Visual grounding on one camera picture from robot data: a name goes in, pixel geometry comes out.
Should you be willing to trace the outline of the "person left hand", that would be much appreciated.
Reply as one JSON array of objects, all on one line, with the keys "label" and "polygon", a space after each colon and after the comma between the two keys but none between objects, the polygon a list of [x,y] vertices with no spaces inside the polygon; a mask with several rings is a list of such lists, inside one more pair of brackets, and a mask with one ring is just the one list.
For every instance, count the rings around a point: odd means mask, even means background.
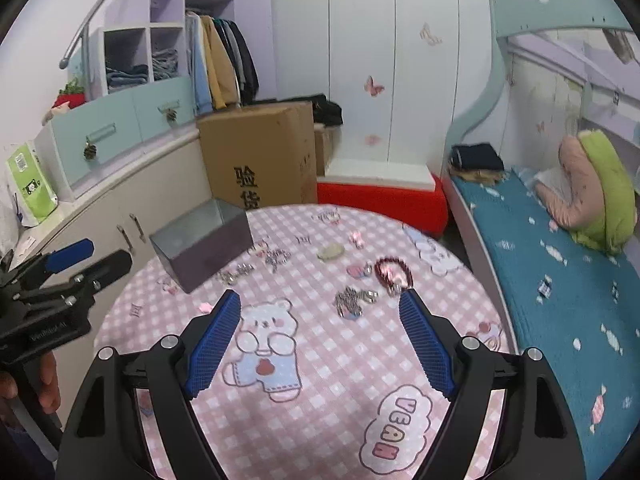
[{"label": "person left hand", "polygon": [[1,373],[1,397],[4,400],[20,398],[35,393],[38,396],[40,408],[46,414],[54,414],[61,405],[60,385],[58,384],[58,363],[52,351],[38,358],[38,380],[33,384],[29,378],[24,381],[27,392],[23,392],[23,386],[8,372]]}]

